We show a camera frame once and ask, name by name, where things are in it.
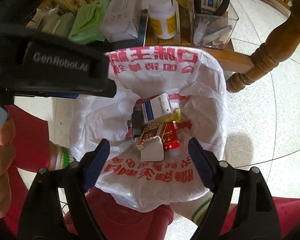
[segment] human hand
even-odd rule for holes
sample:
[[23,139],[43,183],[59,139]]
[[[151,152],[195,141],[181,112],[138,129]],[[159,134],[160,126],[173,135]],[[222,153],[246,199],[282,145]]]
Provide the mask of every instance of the human hand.
[[11,189],[7,169],[15,156],[12,145],[15,133],[13,120],[9,117],[0,127],[0,218],[7,214],[11,203]]

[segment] red packaging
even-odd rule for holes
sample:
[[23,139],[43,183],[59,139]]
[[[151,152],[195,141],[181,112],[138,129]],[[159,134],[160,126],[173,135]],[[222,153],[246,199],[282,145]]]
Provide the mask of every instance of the red packaging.
[[177,130],[173,121],[167,122],[166,129],[162,137],[163,150],[168,151],[180,147]]

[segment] white plastic bag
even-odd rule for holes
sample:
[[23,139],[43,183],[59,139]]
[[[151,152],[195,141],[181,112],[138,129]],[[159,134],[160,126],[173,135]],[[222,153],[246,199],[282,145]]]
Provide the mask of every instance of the white plastic bag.
[[[108,53],[109,78],[117,84],[114,98],[79,96],[70,131],[77,160],[94,150],[102,138],[110,141],[108,161],[96,187],[116,202],[149,212],[161,204],[186,202],[207,190],[189,157],[187,144],[196,137],[221,160],[227,137],[226,82],[218,61],[200,49],[140,47]],[[169,94],[179,107],[180,148],[165,151],[162,162],[140,162],[136,141],[126,137],[133,107],[153,96]]]

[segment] pill bottle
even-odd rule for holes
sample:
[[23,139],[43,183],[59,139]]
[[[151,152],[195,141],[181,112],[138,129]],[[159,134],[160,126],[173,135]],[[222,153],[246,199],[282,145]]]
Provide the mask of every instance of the pill bottle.
[[163,40],[177,34],[176,9],[171,0],[149,0],[149,20],[154,34]]

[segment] green tissue pack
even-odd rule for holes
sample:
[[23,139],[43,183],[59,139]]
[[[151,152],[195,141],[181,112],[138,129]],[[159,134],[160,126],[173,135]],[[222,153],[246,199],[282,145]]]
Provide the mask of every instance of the green tissue pack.
[[111,0],[99,0],[82,6],[69,34],[70,41],[87,44],[93,41],[104,41],[100,25]]

